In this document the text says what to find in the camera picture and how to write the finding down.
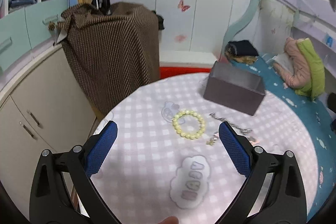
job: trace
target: mint green drawer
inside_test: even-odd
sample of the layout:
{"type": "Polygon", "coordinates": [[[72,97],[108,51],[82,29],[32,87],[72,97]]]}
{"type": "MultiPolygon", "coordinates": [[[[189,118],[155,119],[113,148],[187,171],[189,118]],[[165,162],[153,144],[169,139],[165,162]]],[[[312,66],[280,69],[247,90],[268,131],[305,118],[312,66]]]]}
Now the mint green drawer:
{"type": "Polygon", "coordinates": [[[50,21],[57,22],[67,8],[67,0],[48,0],[26,7],[26,22],[31,48],[52,36],[50,21]]]}
{"type": "Polygon", "coordinates": [[[0,74],[30,49],[25,10],[0,19],[0,74]]]}

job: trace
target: metal screw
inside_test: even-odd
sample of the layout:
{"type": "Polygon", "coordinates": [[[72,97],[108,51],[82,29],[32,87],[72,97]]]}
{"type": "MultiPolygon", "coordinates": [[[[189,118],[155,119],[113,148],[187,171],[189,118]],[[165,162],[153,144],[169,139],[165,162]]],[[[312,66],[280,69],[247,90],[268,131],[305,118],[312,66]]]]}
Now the metal screw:
{"type": "Polygon", "coordinates": [[[294,157],[294,153],[292,151],[287,151],[286,155],[290,158],[294,157]]]}
{"type": "Polygon", "coordinates": [[[46,157],[49,155],[49,150],[48,149],[45,149],[42,151],[42,156],[46,157]]]}
{"type": "Polygon", "coordinates": [[[78,152],[80,152],[81,150],[82,150],[82,147],[81,147],[80,145],[76,145],[76,146],[72,149],[72,151],[75,152],[75,153],[78,153],[78,152]]]}
{"type": "Polygon", "coordinates": [[[256,151],[258,154],[261,154],[261,153],[264,152],[264,150],[263,150],[260,146],[256,146],[256,147],[254,148],[254,151],[256,151]]]}

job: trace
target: checkered tablecloth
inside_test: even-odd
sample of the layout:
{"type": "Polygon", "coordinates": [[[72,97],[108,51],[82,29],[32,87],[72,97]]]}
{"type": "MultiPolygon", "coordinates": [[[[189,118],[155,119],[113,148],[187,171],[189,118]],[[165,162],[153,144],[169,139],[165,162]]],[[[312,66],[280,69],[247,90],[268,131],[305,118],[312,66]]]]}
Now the checkered tablecloth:
{"type": "MultiPolygon", "coordinates": [[[[297,115],[270,92],[253,117],[207,101],[202,97],[207,77],[207,73],[182,75],[143,86],[98,126],[96,134],[113,120],[118,136],[91,180],[122,224],[155,224],[171,215],[181,224],[211,224],[223,214],[245,177],[236,171],[219,141],[206,145],[220,125],[209,116],[212,112],[252,128],[251,135],[267,152],[295,153],[309,212],[318,184],[318,164],[310,135],[297,115]],[[171,119],[181,109],[195,110],[204,117],[202,138],[189,140],[176,134],[171,119]]],[[[180,121],[185,131],[198,129],[192,117],[180,121]]],[[[266,177],[250,214],[260,209],[271,177],[266,177]]]]}

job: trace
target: cabinet handle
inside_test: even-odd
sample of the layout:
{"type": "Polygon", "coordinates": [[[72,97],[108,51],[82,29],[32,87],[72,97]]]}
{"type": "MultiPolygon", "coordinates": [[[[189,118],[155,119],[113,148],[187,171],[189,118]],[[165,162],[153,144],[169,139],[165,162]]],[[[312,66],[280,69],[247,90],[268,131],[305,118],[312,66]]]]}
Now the cabinet handle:
{"type": "Polygon", "coordinates": [[[0,54],[7,49],[10,45],[13,44],[12,38],[9,37],[0,43],[0,54]]]}
{"type": "Polygon", "coordinates": [[[48,25],[49,22],[52,22],[52,21],[58,21],[58,15],[47,17],[47,18],[45,18],[45,19],[42,20],[42,22],[43,22],[44,25],[48,25]]]}
{"type": "Polygon", "coordinates": [[[37,126],[40,127],[40,122],[36,119],[33,113],[31,113],[29,110],[27,110],[27,113],[33,118],[33,120],[36,122],[37,126]]]}
{"type": "Polygon", "coordinates": [[[23,122],[20,122],[20,126],[22,126],[33,139],[35,138],[33,133],[30,132],[30,130],[23,124],[23,122]]]}

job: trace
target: bracelet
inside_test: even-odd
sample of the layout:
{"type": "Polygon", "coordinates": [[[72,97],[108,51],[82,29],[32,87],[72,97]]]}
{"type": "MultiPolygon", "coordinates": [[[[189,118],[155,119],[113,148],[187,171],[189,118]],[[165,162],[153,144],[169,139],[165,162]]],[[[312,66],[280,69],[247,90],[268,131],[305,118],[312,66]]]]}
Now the bracelet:
{"type": "Polygon", "coordinates": [[[198,114],[196,111],[193,110],[181,110],[173,117],[173,127],[177,134],[179,134],[181,137],[185,137],[187,139],[198,139],[205,131],[205,121],[201,114],[198,114]],[[195,117],[199,121],[199,130],[195,134],[191,134],[188,132],[183,132],[181,129],[181,126],[179,125],[179,118],[181,118],[184,115],[191,115],[195,117]]]}

